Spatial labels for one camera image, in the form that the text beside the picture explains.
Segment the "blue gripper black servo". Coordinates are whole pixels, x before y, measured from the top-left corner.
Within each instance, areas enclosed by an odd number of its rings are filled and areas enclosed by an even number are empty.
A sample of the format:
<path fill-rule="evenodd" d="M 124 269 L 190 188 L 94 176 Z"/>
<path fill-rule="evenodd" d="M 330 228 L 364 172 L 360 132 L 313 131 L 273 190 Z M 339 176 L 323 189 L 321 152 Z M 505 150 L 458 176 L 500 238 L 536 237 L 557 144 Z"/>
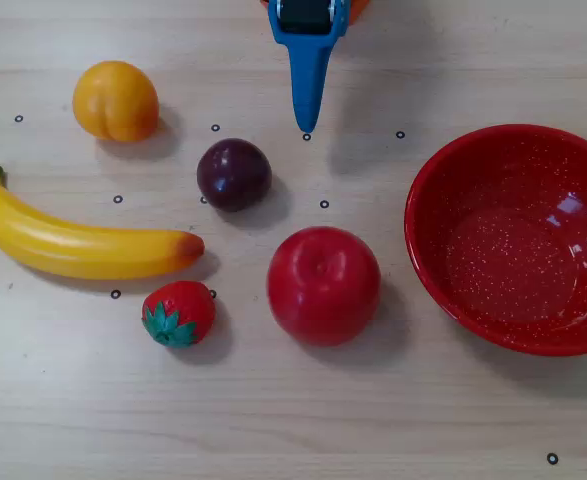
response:
<path fill-rule="evenodd" d="M 297 125 L 310 134 L 319 118 L 330 55 L 346 34 L 346 3 L 270 1 L 267 10 L 274 40 L 288 50 Z"/>

